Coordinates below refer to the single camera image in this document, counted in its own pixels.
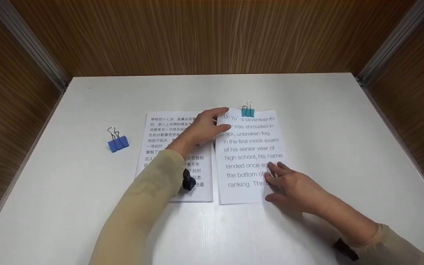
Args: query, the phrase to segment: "blue binder clip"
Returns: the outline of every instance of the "blue binder clip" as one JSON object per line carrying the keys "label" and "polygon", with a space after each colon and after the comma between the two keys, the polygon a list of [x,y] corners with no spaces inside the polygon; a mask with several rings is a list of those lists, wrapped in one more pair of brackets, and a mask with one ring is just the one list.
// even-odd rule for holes
{"label": "blue binder clip", "polygon": [[254,117],[254,109],[251,108],[251,100],[247,100],[246,105],[242,107],[242,117]]}
{"label": "blue binder clip", "polygon": [[126,148],[128,146],[127,138],[125,136],[119,136],[119,131],[116,131],[114,126],[109,127],[107,131],[111,134],[112,137],[112,141],[108,141],[107,143],[109,145],[109,149],[111,149],[111,152],[114,153],[117,150]]}

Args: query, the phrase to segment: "beige mesh sleeve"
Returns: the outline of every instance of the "beige mesh sleeve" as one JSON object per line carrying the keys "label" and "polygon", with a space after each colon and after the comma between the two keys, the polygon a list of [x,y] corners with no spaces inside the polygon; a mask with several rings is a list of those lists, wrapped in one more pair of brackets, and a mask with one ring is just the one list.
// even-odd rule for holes
{"label": "beige mesh sleeve", "polygon": [[139,265],[146,237],[182,185],[184,159],[163,150],[125,191],[104,224],[90,265]]}
{"label": "beige mesh sleeve", "polygon": [[397,235],[387,225],[379,224],[377,233],[363,245],[349,246],[358,254],[359,264],[424,265],[424,253]]}

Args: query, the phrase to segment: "wood grain panel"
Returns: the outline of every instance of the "wood grain panel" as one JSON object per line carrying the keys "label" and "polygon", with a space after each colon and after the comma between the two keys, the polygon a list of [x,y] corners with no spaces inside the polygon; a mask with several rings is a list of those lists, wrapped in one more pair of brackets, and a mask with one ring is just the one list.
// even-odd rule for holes
{"label": "wood grain panel", "polygon": [[0,22],[0,199],[58,98]]}
{"label": "wood grain panel", "polygon": [[424,23],[369,89],[424,171]]}
{"label": "wood grain panel", "polygon": [[414,0],[11,0],[73,76],[352,72]]}

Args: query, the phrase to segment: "right hand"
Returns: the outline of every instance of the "right hand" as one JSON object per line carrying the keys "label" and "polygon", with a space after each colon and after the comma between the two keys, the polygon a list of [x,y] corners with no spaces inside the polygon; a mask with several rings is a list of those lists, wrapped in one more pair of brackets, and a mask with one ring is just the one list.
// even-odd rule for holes
{"label": "right hand", "polygon": [[266,172],[264,178],[268,183],[280,187],[285,194],[275,192],[265,199],[281,210],[297,210],[321,216],[328,210],[328,203],[335,198],[309,176],[294,171],[281,162],[277,165],[269,162],[268,168],[277,177]]}

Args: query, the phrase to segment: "document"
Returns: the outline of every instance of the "document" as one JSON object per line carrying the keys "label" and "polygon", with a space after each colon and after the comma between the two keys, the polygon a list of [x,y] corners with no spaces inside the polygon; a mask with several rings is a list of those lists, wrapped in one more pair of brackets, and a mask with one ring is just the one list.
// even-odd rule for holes
{"label": "document", "polygon": [[276,111],[242,117],[240,109],[230,109],[217,124],[232,125],[216,139],[220,204],[262,203],[272,192],[264,180],[267,163],[288,161]]}
{"label": "document", "polygon": [[[146,115],[143,143],[138,159],[137,174],[148,166],[161,150],[165,149],[195,119],[200,111],[155,111]],[[212,143],[196,146],[185,160],[185,167],[195,179],[192,191],[180,189],[171,201],[209,202],[212,194]]]}

